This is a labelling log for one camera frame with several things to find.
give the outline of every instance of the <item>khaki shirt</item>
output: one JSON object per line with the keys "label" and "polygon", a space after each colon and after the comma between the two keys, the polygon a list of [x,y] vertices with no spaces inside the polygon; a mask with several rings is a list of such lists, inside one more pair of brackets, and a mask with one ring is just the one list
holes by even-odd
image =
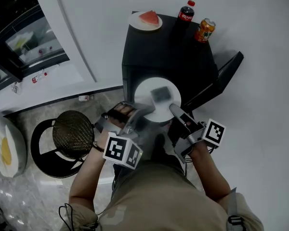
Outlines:
{"label": "khaki shirt", "polygon": [[[251,212],[243,195],[236,194],[238,215],[248,231],[262,231],[261,221]],[[219,203],[198,191],[177,170],[160,164],[139,167],[117,186],[106,210],[98,216],[72,204],[76,231],[98,223],[103,231],[225,231],[227,197]],[[61,231],[67,231],[64,224]]]}

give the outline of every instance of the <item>black wristband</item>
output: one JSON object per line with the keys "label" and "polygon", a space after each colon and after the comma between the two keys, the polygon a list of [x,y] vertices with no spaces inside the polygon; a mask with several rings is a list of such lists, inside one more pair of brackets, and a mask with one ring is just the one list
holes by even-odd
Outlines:
{"label": "black wristband", "polygon": [[96,150],[100,151],[101,153],[104,153],[104,149],[102,149],[101,147],[99,147],[99,146],[97,145],[97,142],[96,142],[96,141],[93,142],[92,147],[95,148]]}

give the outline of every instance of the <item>small object on floor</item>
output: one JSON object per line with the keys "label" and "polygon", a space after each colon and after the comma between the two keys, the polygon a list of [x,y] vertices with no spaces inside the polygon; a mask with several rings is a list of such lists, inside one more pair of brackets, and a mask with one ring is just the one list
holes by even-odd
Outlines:
{"label": "small object on floor", "polygon": [[82,95],[82,96],[79,96],[79,97],[78,97],[78,100],[79,100],[80,102],[87,102],[87,101],[90,100],[90,96],[89,96],[89,95]]}
{"label": "small object on floor", "polygon": [[32,82],[35,84],[38,81],[41,81],[42,79],[44,79],[46,76],[47,76],[47,72],[45,72],[43,69],[41,73],[39,73],[37,76],[32,78]]}
{"label": "small object on floor", "polygon": [[12,87],[12,92],[20,95],[20,94],[21,94],[21,88],[20,88],[20,86],[17,85],[17,83],[18,83],[18,82],[14,82],[14,83],[12,84],[12,86],[11,86],[11,87]]}

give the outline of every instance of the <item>watermelon slice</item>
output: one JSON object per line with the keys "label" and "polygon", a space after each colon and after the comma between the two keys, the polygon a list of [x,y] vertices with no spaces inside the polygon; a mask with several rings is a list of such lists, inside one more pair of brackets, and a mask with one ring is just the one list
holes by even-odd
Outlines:
{"label": "watermelon slice", "polygon": [[147,24],[158,26],[158,16],[155,13],[155,11],[148,11],[146,13],[143,13],[139,16],[139,18]]}

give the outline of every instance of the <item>wrist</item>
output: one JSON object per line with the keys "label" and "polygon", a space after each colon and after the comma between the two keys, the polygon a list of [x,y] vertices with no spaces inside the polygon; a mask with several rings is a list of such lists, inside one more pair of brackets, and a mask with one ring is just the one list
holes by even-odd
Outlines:
{"label": "wrist", "polygon": [[105,159],[103,158],[103,152],[100,152],[96,150],[95,148],[91,149],[86,160],[91,161],[92,163],[94,162],[95,164],[105,161]]}
{"label": "wrist", "polygon": [[193,161],[204,160],[205,158],[210,157],[210,153],[206,146],[194,148],[191,154],[189,155]]}
{"label": "wrist", "polygon": [[97,150],[99,150],[99,148],[100,148],[100,150],[104,151],[104,149],[106,147],[107,140],[108,140],[108,131],[103,129],[102,133],[100,134],[100,136],[97,139],[97,142],[94,142],[93,145],[98,147]]}

